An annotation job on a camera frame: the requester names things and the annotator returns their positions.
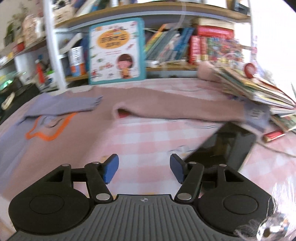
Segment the white wrist watch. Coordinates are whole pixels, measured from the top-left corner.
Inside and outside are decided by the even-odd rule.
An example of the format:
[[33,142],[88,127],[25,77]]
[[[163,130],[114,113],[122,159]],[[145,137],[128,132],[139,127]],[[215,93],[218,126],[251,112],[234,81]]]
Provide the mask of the white wrist watch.
[[13,102],[13,99],[15,98],[15,93],[12,92],[7,98],[6,100],[1,104],[1,109],[2,110],[6,110],[8,109],[8,107],[11,105],[11,103]]

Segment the pink and purple sweater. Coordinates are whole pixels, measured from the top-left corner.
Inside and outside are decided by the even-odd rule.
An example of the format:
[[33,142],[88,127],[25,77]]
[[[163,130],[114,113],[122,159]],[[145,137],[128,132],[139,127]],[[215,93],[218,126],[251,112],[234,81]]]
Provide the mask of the pink and purple sweater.
[[147,88],[93,87],[34,97],[1,135],[1,196],[12,199],[62,164],[82,167],[107,144],[120,110],[142,118],[239,121],[263,130],[269,108],[249,100],[205,100]]

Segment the red snack bar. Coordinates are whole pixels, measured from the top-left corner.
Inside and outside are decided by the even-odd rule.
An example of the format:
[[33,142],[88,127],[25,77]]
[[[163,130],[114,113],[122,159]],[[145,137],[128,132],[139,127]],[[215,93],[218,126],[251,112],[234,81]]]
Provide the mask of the red snack bar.
[[262,140],[265,143],[269,143],[283,136],[285,136],[285,132],[277,130],[277,131],[264,134],[262,137]]

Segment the white bookshelf frame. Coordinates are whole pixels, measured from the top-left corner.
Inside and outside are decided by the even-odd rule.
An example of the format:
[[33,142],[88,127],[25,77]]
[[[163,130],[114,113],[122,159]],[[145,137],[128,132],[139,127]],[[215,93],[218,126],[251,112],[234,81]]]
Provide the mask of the white bookshelf frame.
[[54,27],[54,14],[52,10],[52,1],[43,0],[43,13],[46,29],[47,49],[51,66],[54,70],[56,83],[59,90],[65,90],[67,87],[62,63],[59,59],[58,41]]

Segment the black smartphone on table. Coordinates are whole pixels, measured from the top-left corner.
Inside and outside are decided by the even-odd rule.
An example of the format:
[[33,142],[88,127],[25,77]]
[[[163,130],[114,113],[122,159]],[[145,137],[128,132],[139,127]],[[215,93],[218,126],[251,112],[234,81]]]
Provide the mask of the black smartphone on table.
[[206,169],[224,164],[238,171],[255,142],[254,133],[227,122],[187,156],[185,162],[200,163]]

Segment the stack of picture books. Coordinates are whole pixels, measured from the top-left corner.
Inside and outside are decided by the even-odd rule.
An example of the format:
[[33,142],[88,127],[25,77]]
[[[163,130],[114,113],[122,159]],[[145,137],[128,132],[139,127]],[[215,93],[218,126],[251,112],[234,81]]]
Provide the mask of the stack of picture books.
[[230,67],[217,67],[214,73],[227,92],[262,105],[269,112],[270,121],[282,131],[295,131],[294,97],[259,76],[247,78],[242,71]]

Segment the white power adapter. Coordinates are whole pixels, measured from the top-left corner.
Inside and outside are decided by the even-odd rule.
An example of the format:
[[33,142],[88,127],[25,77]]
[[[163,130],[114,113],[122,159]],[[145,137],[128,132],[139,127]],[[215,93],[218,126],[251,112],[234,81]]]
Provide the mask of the white power adapter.
[[157,68],[159,66],[158,60],[146,60],[146,68]]

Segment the floral fabric bag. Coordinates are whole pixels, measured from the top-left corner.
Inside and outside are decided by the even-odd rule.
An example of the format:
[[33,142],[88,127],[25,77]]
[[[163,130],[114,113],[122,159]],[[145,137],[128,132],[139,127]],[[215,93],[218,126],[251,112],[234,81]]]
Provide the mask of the floral fabric bag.
[[23,39],[25,46],[37,42],[45,36],[43,18],[36,15],[28,15],[22,22]]

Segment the pink plush ball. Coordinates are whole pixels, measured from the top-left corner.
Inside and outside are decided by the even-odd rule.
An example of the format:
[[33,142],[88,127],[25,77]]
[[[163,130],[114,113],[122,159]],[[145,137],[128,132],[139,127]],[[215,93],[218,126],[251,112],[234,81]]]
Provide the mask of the pink plush ball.
[[202,61],[199,63],[197,77],[201,80],[220,82],[220,78],[214,73],[214,65],[209,61]]

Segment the pink checkered desk mat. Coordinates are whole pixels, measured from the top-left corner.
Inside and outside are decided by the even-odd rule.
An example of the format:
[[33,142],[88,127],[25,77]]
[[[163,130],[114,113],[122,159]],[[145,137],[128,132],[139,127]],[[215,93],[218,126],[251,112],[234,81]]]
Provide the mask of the pink checkered desk mat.
[[[84,92],[93,87],[140,87],[205,100],[234,100],[222,92],[220,84],[197,79],[144,80],[81,86],[68,91]],[[196,119],[142,118],[120,110],[107,144],[95,161],[105,161],[111,154],[119,156],[118,171],[109,184],[112,194],[175,194],[179,184],[169,167],[170,155],[188,156],[221,125],[222,122]],[[8,215],[10,200],[1,196],[2,240],[15,232]]]

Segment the red round ornament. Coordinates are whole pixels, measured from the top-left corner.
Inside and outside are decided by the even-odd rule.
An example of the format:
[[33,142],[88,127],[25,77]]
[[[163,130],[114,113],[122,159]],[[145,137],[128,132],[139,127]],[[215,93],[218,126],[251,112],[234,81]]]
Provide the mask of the red round ornament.
[[244,73],[247,78],[249,79],[254,78],[256,72],[257,72],[257,69],[253,63],[247,63],[244,65]]

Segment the teal children's sound book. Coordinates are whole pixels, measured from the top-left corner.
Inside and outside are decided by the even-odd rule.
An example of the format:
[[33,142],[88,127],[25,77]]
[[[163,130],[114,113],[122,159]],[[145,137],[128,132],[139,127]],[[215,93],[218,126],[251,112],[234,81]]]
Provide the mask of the teal children's sound book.
[[127,18],[89,28],[90,85],[146,78],[144,21]]

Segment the red thick dictionary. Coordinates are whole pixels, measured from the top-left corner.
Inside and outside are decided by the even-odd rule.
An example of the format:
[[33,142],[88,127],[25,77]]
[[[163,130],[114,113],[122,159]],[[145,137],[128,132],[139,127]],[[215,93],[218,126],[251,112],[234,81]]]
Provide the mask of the red thick dictionary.
[[234,39],[234,30],[214,26],[197,26],[197,35],[201,37]]

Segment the usmile toothbrush box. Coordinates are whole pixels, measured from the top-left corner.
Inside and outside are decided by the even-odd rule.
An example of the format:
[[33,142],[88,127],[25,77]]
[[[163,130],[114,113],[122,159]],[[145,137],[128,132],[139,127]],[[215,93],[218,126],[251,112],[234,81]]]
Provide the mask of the usmile toothbrush box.
[[82,46],[71,48],[68,51],[68,58],[72,76],[78,77],[86,74],[86,65]]

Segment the white jar green lid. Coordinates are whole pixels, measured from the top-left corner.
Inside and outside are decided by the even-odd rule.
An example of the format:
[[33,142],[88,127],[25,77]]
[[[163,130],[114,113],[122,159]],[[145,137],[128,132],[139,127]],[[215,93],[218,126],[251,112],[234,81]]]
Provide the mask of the white jar green lid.
[[46,73],[45,87],[46,88],[54,88],[54,87],[57,87],[57,84],[56,84],[56,75],[55,75],[55,72],[53,70],[48,71]]

